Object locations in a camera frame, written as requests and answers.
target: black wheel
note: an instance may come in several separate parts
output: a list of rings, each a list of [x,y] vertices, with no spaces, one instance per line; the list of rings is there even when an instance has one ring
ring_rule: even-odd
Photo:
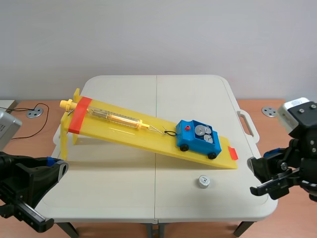
[[[208,159],[214,160],[217,157],[216,153],[212,152],[208,154]]]
[[[181,145],[180,147],[179,147],[179,149],[181,150],[181,151],[188,151],[189,150],[189,146],[188,145]]]

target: blue car body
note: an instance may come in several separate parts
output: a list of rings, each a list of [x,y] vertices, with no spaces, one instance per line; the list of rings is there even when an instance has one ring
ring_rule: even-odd
[[[198,125],[208,126],[211,129],[213,143],[204,140],[203,136],[195,134],[195,127]],[[221,146],[218,138],[218,133],[212,129],[210,125],[198,122],[196,120],[185,121],[181,120],[176,126],[176,145],[188,145],[190,151],[208,155],[215,153],[218,155],[221,152]]]

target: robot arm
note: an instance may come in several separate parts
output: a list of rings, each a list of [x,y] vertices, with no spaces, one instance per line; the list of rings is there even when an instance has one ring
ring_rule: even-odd
[[[51,157],[32,158],[1,152],[21,126],[12,115],[0,111],[0,215],[26,222],[37,232],[50,229],[53,219],[45,219],[34,210],[43,196],[68,170],[68,164]]]
[[[316,103],[306,98],[285,103],[278,116],[293,139],[285,149],[266,152],[259,159],[248,159],[248,167],[262,182],[250,191],[255,196],[268,193],[275,200],[287,195],[290,187],[299,185],[311,200],[317,201]]]

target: blue toy car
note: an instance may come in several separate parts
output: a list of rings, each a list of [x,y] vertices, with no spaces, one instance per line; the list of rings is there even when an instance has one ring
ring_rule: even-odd
[[[221,152],[218,133],[210,125],[196,120],[181,120],[176,126],[176,145],[181,151],[194,151],[211,160]]]

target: white wall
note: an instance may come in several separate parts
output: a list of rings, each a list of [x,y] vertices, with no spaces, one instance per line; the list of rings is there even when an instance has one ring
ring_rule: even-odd
[[[317,100],[317,0],[0,1],[0,98],[68,98],[112,74],[217,74],[237,98]]]

